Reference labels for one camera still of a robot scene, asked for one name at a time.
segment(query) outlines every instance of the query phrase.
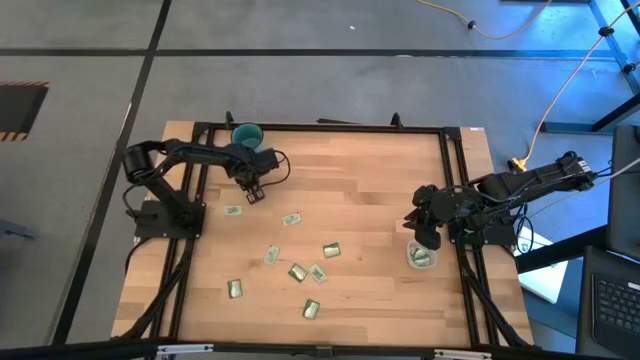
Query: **wooden tabletop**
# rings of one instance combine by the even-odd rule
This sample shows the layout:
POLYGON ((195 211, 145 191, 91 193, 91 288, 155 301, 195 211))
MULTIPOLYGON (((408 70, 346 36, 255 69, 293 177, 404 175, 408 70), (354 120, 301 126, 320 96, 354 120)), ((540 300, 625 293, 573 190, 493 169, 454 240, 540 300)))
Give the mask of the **wooden tabletop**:
MULTIPOLYGON (((189 141, 193 122, 168 122, 164 139, 189 141)), ((462 128, 470 178, 493 172, 483 129, 462 128)), ((215 144, 229 142, 216 131, 215 144)), ((249 205, 222 168, 211 167, 204 201, 206 220, 196 242, 179 338, 281 344, 469 346, 455 249, 443 241, 433 269, 407 263, 413 233, 403 217, 420 186, 445 185, 436 135, 336 132, 265 132, 266 147, 285 152, 291 177, 265 188, 266 198, 249 205), (242 216, 225 216, 225 205, 242 206, 242 216), (299 212, 302 222, 283 227, 282 217, 299 212), (322 246, 340 244, 342 255, 325 259, 322 246), (273 265, 263 258, 280 247, 273 265), (318 264, 328 280, 287 274, 294 263, 318 264), (244 295, 230 299, 227 281, 241 279, 244 295), (307 299, 320 303, 315 320, 302 316, 307 299)), ((454 177, 453 144, 449 144, 454 177)), ((184 166, 168 181, 179 187, 184 166)), ((197 179, 198 167, 194 169, 197 179)), ((280 179, 286 166, 263 182, 280 179)), ((441 230, 447 239, 446 228, 441 230)), ((167 240, 151 240, 131 260, 113 335, 128 330, 155 296, 167 240)), ((532 342, 513 259, 502 248, 484 247, 492 298, 525 340, 532 342)), ((167 334, 170 301, 161 334, 167 334)), ((476 299, 481 339, 487 342, 476 299)))

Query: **concrete floor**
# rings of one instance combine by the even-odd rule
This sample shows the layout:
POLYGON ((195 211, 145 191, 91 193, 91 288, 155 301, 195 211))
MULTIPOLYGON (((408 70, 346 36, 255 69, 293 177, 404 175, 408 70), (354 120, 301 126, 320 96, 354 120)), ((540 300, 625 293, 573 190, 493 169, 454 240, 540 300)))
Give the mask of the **concrete floor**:
MULTIPOLYGON (((0 4, 0 47, 145 48, 161 2, 5 0, 0 4)), ((619 12, 616 0, 598 3, 607 17, 619 12)), ((455 6, 497 34, 517 27, 540 5, 485 0, 455 6)), ((627 22, 621 22, 620 33, 626 35, 620 43, 635 59, 637 35, 627 22)), ((412 0, 181 0, 174 1, 160 47, 586 50, 597 30, 585 5, 553 5, 519 36, 494 42, 412 0)), ((506 160, 526 153, 537 121, 577 63, 157 58, 130 143, 159 138, 167 120, 221 121, 227 110, 237 121, 324 117, 367 124, 386 124, 399 112, 410 125, 485 127, 494 166, 503 171, 506 160)), ((52 83, 29 139, 0 143, 0 218, 41 232, 34 242, 12 237, 0 242, 0 348, 47 341, 140 65, 140 58, 0 57, 0 79, 52 83)), ((549 120, 590 123, 631 95, 615 62, 589 61, 549 120)), ((592 168, 603 169, 611 143, 607 136, 542 134, 528 165, 549 163, 574 150, 592 168)), ((134 228, 119 196, 124 187, 121 176, 70 341, 109 336, 134 228)), ((133 194, 133 203, 142 196, 142 191, 133 194)), ((532 204, 531 210, 558 196, 532 204)), ((608 188, 601 186, 535 217, 535 231, 558 241, 602 225, 607 203, 608 188), (587 207, 600 210, 580 211, 587 207)))

